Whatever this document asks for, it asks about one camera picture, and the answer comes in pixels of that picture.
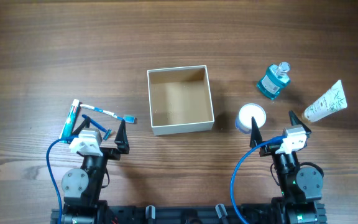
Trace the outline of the white cardboard box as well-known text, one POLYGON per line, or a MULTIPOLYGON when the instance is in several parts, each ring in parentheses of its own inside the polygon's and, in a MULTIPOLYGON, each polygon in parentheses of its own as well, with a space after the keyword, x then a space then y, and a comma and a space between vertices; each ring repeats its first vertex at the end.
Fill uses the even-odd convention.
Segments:
POLYGON ((156 136, 209 131, 215 122, 205 65, 147 71, 150 124, 156 136))

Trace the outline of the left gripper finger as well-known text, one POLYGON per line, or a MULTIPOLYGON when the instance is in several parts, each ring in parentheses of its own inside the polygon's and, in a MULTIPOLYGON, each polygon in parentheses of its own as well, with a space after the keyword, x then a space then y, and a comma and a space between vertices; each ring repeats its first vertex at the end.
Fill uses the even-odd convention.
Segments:
POLYGON ((129 153, 130 147, 126 133, 126 122, 124 120, 122 120, 120 123, 114 142, 116 143, 117 150, 121 154, 129 153))
POLYGON ((90 127, 90 119, 85 118, 83 122, 71 133, 72 136, 77 136, 84 128, 90 127))

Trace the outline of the white round jar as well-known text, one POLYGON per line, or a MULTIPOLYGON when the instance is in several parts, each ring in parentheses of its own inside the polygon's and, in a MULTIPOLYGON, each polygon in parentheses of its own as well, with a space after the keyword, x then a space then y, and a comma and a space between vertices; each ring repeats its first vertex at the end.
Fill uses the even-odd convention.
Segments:
POLYGON ((262 127, 266 122, 265 110, 255 104, 249 103, 244 105, 235 119, 235 127, 243 134, 250 134, 252 131, 252 118, 255 119, 257 127, 262 127))

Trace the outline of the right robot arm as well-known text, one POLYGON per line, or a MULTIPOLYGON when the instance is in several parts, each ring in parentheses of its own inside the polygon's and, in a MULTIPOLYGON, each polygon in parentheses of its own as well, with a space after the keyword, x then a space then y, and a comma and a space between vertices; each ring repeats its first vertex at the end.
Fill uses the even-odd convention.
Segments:
POLYGON ((288 112, 291 126, 283 130, 282 142, 267 143, 260 148, 261 157, 271 156, 277 174, 276 184, 282 191, 270 203, 243 204, 241 210, 250 223, 307 223, 327 222, 322 199, 322 168, 312 162, 298 161, 296 152, 307 146, 308 128, 293 111, 288 112))

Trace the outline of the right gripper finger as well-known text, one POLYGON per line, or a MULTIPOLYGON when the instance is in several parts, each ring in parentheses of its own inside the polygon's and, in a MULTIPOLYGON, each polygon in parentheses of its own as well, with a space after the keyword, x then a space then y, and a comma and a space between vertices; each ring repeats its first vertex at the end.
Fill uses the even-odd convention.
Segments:
POLYGON ((254 148, 263 143, 262 135, 254 117, 251 118, 250 147, 254 148))
POLYGON ((311 129, 307 127, 307 125, 305 125, 292 110, 288 112, 288 115, 292 126, 301 125, 306 134, 311 134, 311 129))

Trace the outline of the teal toothpaste tube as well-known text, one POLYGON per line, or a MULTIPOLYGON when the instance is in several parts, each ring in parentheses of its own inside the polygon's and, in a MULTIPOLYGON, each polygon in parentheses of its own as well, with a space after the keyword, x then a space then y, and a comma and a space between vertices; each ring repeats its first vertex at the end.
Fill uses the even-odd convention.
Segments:
POLYGON ((73 128, 75 126, 75 121, 78 116, 80 107, 80 101, 78 99, 74 99, 73 103, 70 106, 68 116, 65 120, 65 124, 60 134, 60 139, 64 139, 63 143, 68 143, 68 138, 71 136, 73 132, 73 128))

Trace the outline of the blue mouthwash bottle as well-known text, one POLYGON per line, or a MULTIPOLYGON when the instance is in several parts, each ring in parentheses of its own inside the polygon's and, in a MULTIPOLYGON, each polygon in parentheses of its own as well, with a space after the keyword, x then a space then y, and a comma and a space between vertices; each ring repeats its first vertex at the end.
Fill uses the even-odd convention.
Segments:
POLYGON ((287 87, 291 80, 288 72, 291 67, 288 62, 281 62, 280 64, 271 64, 263 78, 257 83, 257 88, 267 98, 274 100, 280 92, 287 87))

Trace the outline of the white lotion tube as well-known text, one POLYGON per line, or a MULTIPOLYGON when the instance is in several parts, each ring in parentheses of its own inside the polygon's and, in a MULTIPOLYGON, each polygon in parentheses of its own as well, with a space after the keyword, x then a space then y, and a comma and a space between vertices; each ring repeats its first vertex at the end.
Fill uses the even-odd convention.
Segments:
POLYGON ((326 93, 304 110, 302 118, 314 123, 346 108, 347 101, 342 81, 338 80, 326 93))

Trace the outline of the blue white toothbrush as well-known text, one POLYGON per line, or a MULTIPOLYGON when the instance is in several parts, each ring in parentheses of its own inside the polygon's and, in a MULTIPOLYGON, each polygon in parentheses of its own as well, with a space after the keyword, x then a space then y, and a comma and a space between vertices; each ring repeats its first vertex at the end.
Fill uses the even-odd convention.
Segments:
POLYGON ((136 122, 136 117, 132 116, 132 115, 125 114, 124 116, 118 116, 114 112, 103 110, 103 109, 100 109, 100 108, 97 108, 94 106, 90 106, 90 105, 86 105, 86 104, 80 104, 80 107, 109 115, 109 116, 111 116, 115 119, 118 119, 118 120, 124 120, 126 123, 135 124, 135 122, 136 122))

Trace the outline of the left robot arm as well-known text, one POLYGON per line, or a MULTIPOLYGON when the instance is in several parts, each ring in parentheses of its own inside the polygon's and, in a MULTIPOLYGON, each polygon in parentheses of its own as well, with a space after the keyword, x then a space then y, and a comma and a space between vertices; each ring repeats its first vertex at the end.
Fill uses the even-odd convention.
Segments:
POLYGON ((62 178, 64 205, 58 223, 109 223, 112 212, 108 203, 99 198, 105 188, 103 179, 108 175, 109 160, 118 161, 130 151, 126 122, 121 121, 114 140, 116 147, 102 147, 98 129, 84 127, 69 140, 71 152, 83 158, 81 167, 69 170, 62 178))

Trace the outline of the blue disposable razor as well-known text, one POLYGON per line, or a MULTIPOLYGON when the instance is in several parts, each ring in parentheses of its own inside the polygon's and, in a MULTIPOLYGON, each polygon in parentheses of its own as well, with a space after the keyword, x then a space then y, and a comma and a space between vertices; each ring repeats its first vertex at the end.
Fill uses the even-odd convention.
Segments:
POLYGON ((111 135, 112 130, 111 129, 106 129, 103 126, 101 126, 99 123, 97 123, 95 120, 91 119, 89 116, 83 114, 81 115, 84 119, 89 119, 90 123, 95 126, 96 128, 98 128, 100 131, 104 132, 104 137, 103 139, 106 141, 108 140, 108 138, 111 135))

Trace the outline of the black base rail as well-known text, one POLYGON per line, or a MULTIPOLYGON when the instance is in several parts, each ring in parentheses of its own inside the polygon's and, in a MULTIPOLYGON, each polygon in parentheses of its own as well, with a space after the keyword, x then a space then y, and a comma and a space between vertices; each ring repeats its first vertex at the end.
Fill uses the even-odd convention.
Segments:
MULTIPOLYGON (((284 214, 268 203, 242 204, 238 210, 248 223, 327 223, 323 204, 316 210, 310 207, 289 208, 284 214)), ((110 206, 100 212, 83 209, 55 209, 51 223, 241 223, 232 206, 223 204, 208 207, 148 207, 110 206)))

